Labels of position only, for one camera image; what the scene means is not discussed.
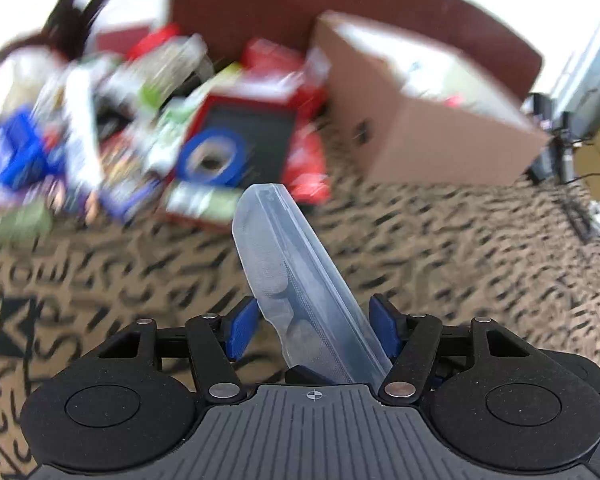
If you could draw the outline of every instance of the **roll of tape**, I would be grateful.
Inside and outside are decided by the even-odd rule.
[[[214,186],[238,186],[244,174],[246,146],[231,130],[208,128],[187,142],[176,164],[176,177]]]

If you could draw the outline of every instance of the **silver screw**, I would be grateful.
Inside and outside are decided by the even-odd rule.
[[[411,397],[416,392],[416,387],[411,383],[403,383],[397,381],[395,383],[389,383],[384,387],[384,392],[392,397]]]
[[[216,383],[209,388],[209,394],[216,399],[230,399],[240,393],[240,386],[233,383]]]

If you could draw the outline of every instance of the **brown wooden headboard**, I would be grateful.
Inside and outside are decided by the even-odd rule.
[[[524,99],[541,56],[488,14],[464,0],[173,0],[172,18],[199,32],[212,57],[240,59],[254,36],[304,50],[314,19],[339,10],[414,30],[464,50],[514,95]]]

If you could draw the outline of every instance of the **blue gripper pad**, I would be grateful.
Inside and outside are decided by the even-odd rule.
[[[249,341],[251,341],[258,328],[260,315],[258,302],[255,298],[251,298],[246,306],[239,304],[235,310],[238,310],[238,312],[234,314],[234,311],[232,311],[229,316],[225,317],[231,323],[231,326],[224,344],[224,353],[232,361],[237,361],[244,354]]]
[[[382,350],[389,359],[395,359],[402,351],[402,341],[394,316],[385,308],[382,301],[373,295],[369,300],[369,323],[380,340]]]

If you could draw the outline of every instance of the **open cardboard box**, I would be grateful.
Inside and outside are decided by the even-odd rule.
[[[312,43],[331,62],[333,117],[370,182],[512,184],[549,140],[458,49],[333,11]],[[443,103],[454,96],[461,107]]]

